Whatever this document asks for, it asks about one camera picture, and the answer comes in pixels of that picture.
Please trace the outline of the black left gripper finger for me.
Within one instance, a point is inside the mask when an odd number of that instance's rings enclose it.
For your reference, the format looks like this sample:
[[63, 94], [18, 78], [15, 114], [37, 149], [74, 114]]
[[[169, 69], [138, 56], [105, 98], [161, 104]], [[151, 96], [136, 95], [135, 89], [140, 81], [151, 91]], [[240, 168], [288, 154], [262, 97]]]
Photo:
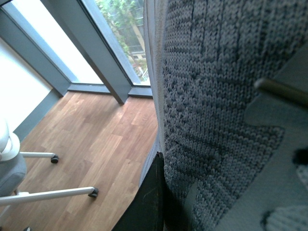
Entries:
[[158, 152], [133, 201], [112, 230], [162, 231], [165, 190], [164, 157]]

